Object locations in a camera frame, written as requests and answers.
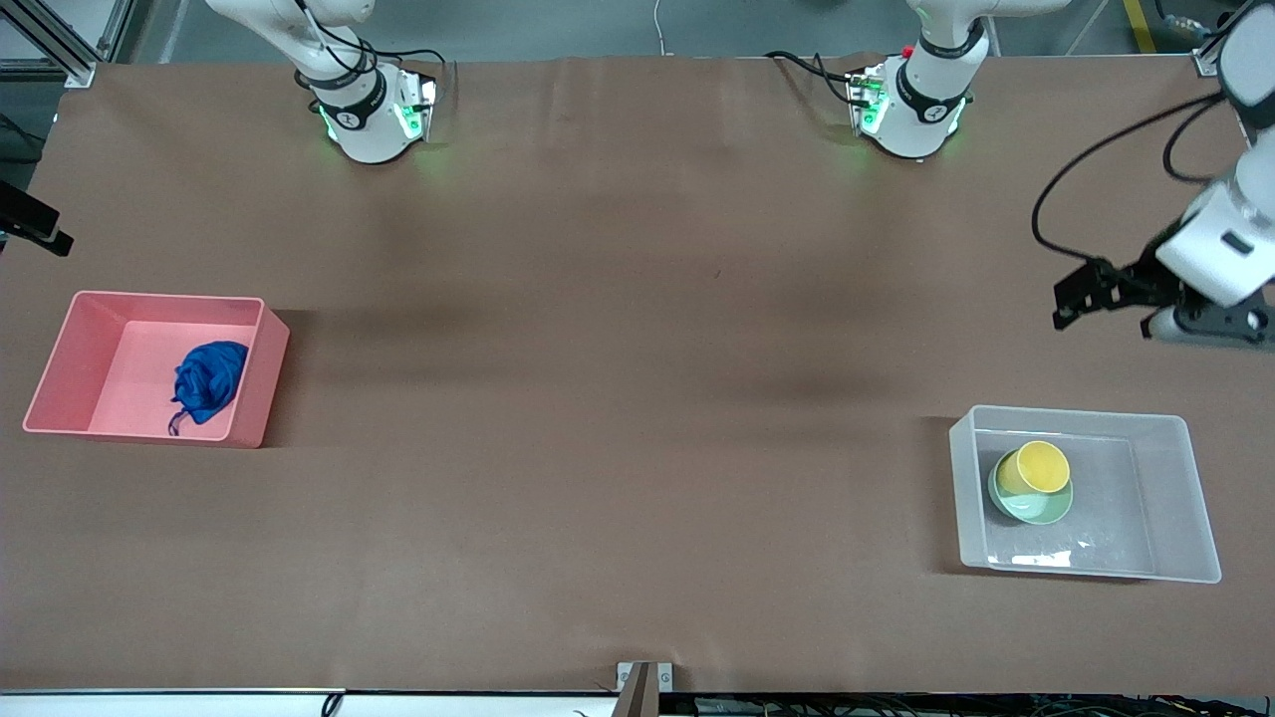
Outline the yellow plastic cup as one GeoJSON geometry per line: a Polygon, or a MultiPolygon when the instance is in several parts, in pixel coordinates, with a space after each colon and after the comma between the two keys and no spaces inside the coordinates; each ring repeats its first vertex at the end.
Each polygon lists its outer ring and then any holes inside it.
{"type": "Polygon", "coordinates": [[[1002,495],[1053,495],[1070,486],[1071,466],[1053,443],[1034,440],[1007,453],[993,469],[993,480],[1002,495]]]}

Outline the mint green bowl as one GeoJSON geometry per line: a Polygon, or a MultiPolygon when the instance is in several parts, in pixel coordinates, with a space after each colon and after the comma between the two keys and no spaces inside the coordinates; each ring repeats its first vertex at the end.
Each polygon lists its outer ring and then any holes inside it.
{"type": "Polygon", "coordinates": [[[1001,489],[997,473],[988,476],[987,491],[991,504],[1009,519],[1023,526],[1056,526],[1072,509],[1074,484],[1068,482],[1057,492],[1011,494],[1001,489]]]}

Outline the blue cloth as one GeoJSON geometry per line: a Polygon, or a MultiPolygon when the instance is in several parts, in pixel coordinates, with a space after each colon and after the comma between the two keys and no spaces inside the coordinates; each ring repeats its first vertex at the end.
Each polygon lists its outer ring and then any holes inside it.
{"type": "Polygon", "coordinates": [[[249,358],[249,347],[233,341],[217,341],[191,350],[173,369],[173,404],[178,411],[170,418],[167,432],[178,438],[182,422],[204,425],[236,399],[249,358]]]}

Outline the clear plastic box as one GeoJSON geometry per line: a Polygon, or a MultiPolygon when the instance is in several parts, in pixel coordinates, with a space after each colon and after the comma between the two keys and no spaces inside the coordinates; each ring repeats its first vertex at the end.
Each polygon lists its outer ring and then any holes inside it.
{"type": "Polygon", "coordinates": [[[1221,578],[1184,418],[974,404],[949,444],[965,566],[1207,586],[1221,578]],[[988,498],[989,473],[1034,440],[1053,443],[1071,466],[1072,509],[1056,526],[1023,526],[988,498]]]}

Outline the pink plastic bin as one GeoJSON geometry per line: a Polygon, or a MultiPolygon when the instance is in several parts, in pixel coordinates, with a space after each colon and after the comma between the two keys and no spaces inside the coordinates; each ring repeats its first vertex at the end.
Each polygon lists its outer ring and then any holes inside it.
{"type": "Polygon", "coordinates": [[[261,299],[82,291],[34,389],[29,434],[105,443],[254,449],[266,431],[289,328],[261,299]],[[244,364],[226,404],[196,421],[177,399],[181,364],[237,344],[244,364]]]}

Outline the brown table cover sheet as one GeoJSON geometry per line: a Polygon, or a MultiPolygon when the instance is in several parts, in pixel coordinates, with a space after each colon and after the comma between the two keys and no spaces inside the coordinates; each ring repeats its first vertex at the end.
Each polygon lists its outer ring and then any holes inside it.
{"type": "Polygon", "coordinates": [[[1029,217],[1184,57],[996,57],[942,154],[762,60],[458,73],[433,143],[333,149],[280,65],[108,65],[0,254],[0,689],[1275,693],[1275,356],[1049,322],[1029,217]],[[22,422],[83,290],[291,330],[256,450],[22,422]],[[972,404],[1178,415],[1216,586],[970,572],[972,404]]]}

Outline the aluminium frame post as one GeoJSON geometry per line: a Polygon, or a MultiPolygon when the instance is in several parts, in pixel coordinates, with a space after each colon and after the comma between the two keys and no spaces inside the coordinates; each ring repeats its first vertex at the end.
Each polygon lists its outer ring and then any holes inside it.
{"type": "Polygon", "coordinates": [[[1213,26],[1197,23],[1198,29],[1193,32],[1198,42],[1191,50],[1193,68],[1198,77],[1218,77],[1218,63],[1223,48],[1224,38],[1229,32],[1230,13],[1220,15],[1220,20],[1213,26]]]}
{"type": "Polygon", "coordinates": [[[139,0],[0,0],[0,77],[55,77],[87,88],[122,57],[139,0]]]}

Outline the metal table bracket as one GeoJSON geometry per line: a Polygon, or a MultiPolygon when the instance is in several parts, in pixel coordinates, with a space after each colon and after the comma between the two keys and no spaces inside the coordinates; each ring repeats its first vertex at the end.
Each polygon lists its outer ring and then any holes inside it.
{"type": "Polygon", "coordinates": [[[674,691],[674,667],[663,661],[623,661],[616,667],[618,702],[611,717],[660,717],[660,695],[674,691]]]}

